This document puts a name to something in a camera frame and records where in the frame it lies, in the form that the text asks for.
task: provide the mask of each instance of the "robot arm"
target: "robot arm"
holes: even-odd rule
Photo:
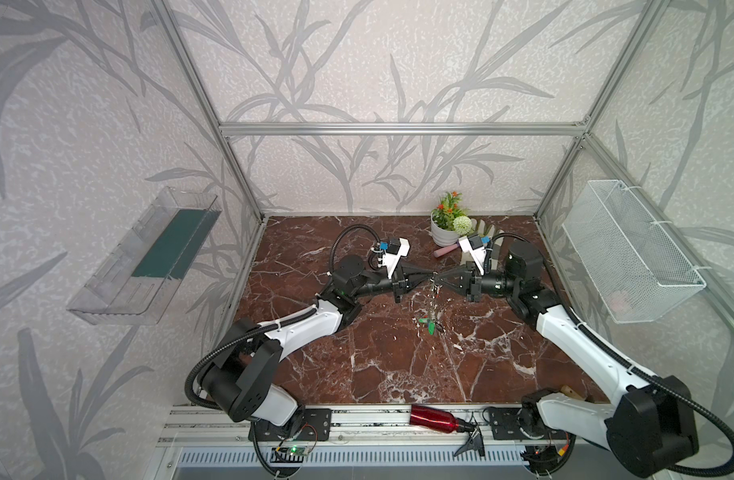
[[[196,377],[214,405],[204,400],[195,403],[220,408],[234,422],[267,420],[283,438],[299,431],[303,407],[272,384],[279,362],[310,342],[351,325],[362,309],[358,298],[392,293],[395,302],[400,302],[404,293],[433,274],[401,260],[409,252],[406,239],[379,242],[373,251],[378,255],[378,270],[367,270],[357,255],[343,257],[311,306],[274,321],[256,324],[240,319],[234,323],[216,352],[224,346],[225,350],[205,357],[212,356],[200,362],[204,365]],[[186,393],[194,402],[193,385],[188,381]]]
[[[480,256],[484,249],[479,247]],[[470,301],[479,301],[482,294],[505,297],[521,320],[567,353],[610,399],[608,404],[594,404],[545,389],[523,400],[523,407],[527,407],[523,408],[525,422],[533,427],[564,430],[611,450],[629,472],[642,478],[698,453],[698,434],[690,408],[634,375],[638,370],[657,378],[585,322],[577,321],[577,317],[574,321],[559,297],[541,284],[543,268],[543,256],[537,248],[516,240],[501,270],[485,274],[479,263],[469,262],[435,278],[435,282]],[[675,377],[659,382],[690,398],[689,389]]]

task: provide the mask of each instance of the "transparent plastic box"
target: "transparent plastic box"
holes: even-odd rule
[[[220,211],[215,194],[164,187],[68,311],[93,325],[155,325]]]
[[[616,323],[652,322],[706,287],[620,180],[589,181],[562,226]]]

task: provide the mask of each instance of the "brown marble tabletop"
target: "brown marble tabletop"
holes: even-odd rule
[[[478,216],[539,245],[530,216]],[[327,259],[340,231],[367,224],[381,238],[409,240],[406,260],[442,271],[458,265],[460,249],[434,258],[427,216],[274,216],[260,242],[237,318],[274,320],[313,303],[327,281]],[[366,257],[372,237],[350,233],[338,248]],[[564,352],[520,321],[503,299],[478,303],[442,288],[439,322],[430,335],[426,316],[431,283],[395,304],[390,294],[363,299],[353,324],[309,343],[279,365],[275,383],[300,402],[315,403],[516,403],[527,393],[568,385],[582,396],[604,399],[600,389]]]

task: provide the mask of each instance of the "metal mesh basket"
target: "metal mesh basket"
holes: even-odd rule
[[[562,226],[616,323],[652,322],[706,286],[620,180],[589,181]]]

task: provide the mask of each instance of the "leaf pattern wallpaper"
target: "leaf pattern wallpaper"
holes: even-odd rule
[[[575,121],[643,0],[173,0],[219,118]],[[536,204],[568,138],[233,138],[277,213],[430,211],[459,188],[475,211]]]
[[[734,1],[672,1],[594,133],[734,293]],[[619,326],[567,242],[571,198],[601,178],[583,154],[542,219],[576,302],[616,346],[686,379],[734,427],[734,336],[704,295],[655,322]],[[715,428],[702,425],[699,437],[695,465],[726,459]]]
[[[259,227],[216,141],[146,2],[0,0],[0,478],[144,472]],[[67,312],[164,186],[223,213],[161,321]]]

